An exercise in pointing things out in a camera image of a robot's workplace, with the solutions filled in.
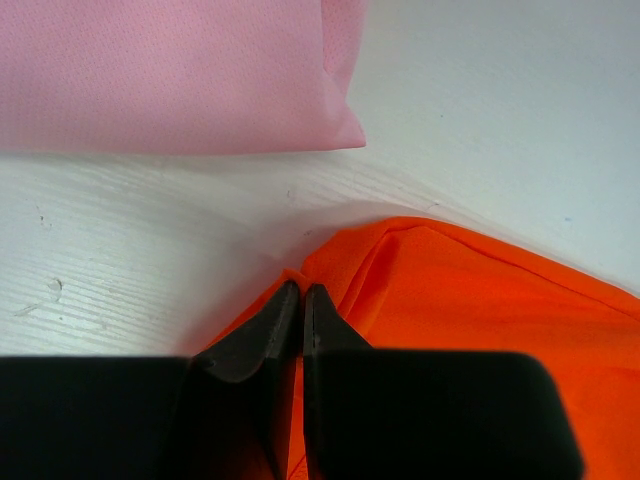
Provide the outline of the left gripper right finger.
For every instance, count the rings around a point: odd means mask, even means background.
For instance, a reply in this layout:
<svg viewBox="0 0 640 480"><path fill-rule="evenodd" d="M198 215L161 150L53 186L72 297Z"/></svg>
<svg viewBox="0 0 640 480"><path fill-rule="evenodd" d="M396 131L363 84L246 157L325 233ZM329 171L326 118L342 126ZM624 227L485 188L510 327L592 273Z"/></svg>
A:
<svg viewBox="0 0 640 480"><path fill-rule="evenodd" d="M515 352L371 346L327 289L306 295L304 438L313 479L580 479L556 385Z"/></svg>

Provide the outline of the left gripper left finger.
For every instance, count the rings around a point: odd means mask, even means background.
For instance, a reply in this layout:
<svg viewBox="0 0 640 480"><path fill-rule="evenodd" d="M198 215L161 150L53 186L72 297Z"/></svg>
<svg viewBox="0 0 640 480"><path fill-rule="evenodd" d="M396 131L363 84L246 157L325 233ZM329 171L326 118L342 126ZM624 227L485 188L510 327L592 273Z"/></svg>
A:
<svg viewBox="0 0 640 480"><path fill-rule="evenodd" d="M193 357L8 356L5 479L282 479L298 286Z"/></svg>

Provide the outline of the pink folded t shirt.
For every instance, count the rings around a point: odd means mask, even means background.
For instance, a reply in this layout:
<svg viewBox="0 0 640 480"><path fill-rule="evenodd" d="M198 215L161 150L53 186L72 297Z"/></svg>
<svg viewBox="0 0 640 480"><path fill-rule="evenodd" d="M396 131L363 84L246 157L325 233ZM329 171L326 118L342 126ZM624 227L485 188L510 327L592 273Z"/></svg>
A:
<svg viewBox="0 0 640 480"><path fill-rule="evenodd" d="M363 1L5 1L1 146L228 155L359 148Z"/></svg>

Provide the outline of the orange t shirt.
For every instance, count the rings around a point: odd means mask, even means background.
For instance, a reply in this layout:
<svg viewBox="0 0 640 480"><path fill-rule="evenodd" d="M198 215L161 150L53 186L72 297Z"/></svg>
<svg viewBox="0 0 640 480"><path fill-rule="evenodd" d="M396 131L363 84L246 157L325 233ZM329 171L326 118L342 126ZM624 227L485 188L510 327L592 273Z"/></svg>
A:
<svg viewBox="0 0 640 480"><path fill-rule="evenodd" d="M639 475L639 300L460 226L394 217L337 232L282 282L323 285L382 348L515 351L553 376L589 479Z"/></svg>

